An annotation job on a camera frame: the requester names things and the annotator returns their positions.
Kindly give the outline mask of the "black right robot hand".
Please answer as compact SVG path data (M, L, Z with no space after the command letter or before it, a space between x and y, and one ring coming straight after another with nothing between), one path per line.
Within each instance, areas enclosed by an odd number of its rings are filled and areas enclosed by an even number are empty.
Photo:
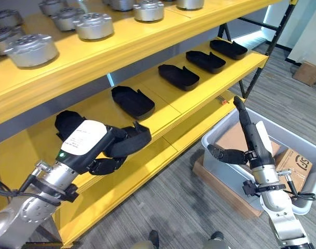
M207 146L211 155L224 163L230 164L250 164L250 169L274 164L272 153L265 148L256 125L251 122L248 111L243 101L235 96L233 103L239 112L239 121L246 140L248 151L237 149L223 149L217 145Z

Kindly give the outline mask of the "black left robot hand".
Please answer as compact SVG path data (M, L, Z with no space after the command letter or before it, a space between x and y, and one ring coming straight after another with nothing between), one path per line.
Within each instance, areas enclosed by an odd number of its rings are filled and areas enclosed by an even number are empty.
M125 137L125 131L120 128L85 120L62 143L56 161L77 174L84 174L101 152Z

